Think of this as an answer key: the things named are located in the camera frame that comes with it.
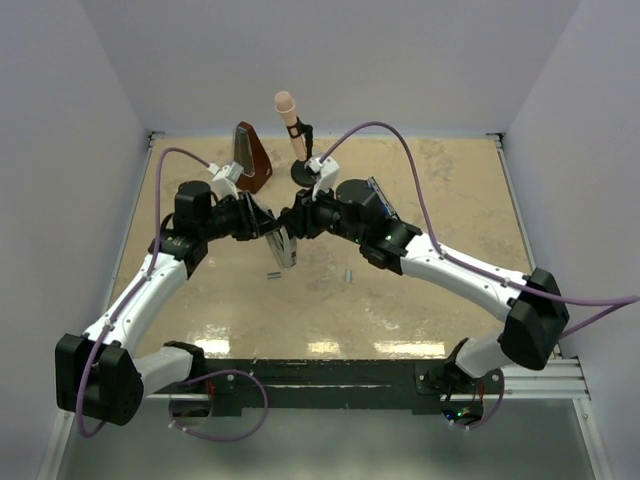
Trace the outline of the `staple box tray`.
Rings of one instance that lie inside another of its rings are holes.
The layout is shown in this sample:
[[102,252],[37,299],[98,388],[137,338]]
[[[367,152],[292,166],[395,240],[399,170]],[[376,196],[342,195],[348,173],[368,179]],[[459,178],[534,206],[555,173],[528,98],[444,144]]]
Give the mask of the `staple box tray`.
[[293,268],[297,263],[297,239],[284,226],[265,236],[269,248],[281,269]]

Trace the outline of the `blue and black stapler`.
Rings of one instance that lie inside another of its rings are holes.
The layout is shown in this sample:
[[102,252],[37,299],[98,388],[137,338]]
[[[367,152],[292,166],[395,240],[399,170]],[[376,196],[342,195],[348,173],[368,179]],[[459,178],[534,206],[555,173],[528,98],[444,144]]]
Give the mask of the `blue and black stapler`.
[[379,200],[379,202],[381,204],[382,211],[384,212],[384,214],[386,216],[388,216],[388,217],[398,219],[399,216],[397,214],[397,211],[394,209],[392,204],[389,202],[388,198],[384,194],[383,190],[381,189],[381,187],[378,184],[378,182],[376,181],[376,179],[373,176],[369,177],[367,179],[367,184],[368,184],[369,188],[375,193],[376,197],[378,198],[378,200]]

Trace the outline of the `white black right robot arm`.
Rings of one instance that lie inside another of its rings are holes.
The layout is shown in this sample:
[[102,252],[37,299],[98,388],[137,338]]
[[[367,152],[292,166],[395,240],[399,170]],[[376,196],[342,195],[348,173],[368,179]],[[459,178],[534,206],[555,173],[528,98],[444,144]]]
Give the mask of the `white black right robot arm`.
[[456,347],[445,369],[456,392],[469,392],[482,376],[505,365],[544,369],[568,323],[551,273],[501,269],[437,246],[419,227],[401,220],[366,180],[347,180],[335,191],[301,190],[280,221],[299,239],[328,232],[349,240],[371,265],[433,283],[503,322],[502,332]]

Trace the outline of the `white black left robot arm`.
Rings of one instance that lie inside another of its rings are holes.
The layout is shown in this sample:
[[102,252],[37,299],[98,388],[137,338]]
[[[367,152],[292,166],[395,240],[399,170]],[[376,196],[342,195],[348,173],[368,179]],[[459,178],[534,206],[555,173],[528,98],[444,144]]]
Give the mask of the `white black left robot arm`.
[[250,241],[276,228],[272,211],[247,192],[218,198],[204,181],[182,183],[173,212],[158,221],[131,283],[82,334],[66,334],[56,344],[58,407],[122,426],[145,397],[166,387],[200,390],[207,380],[202,348],[169,341],[144,358],[133,355],[164,304],[206,257],[211,241]]

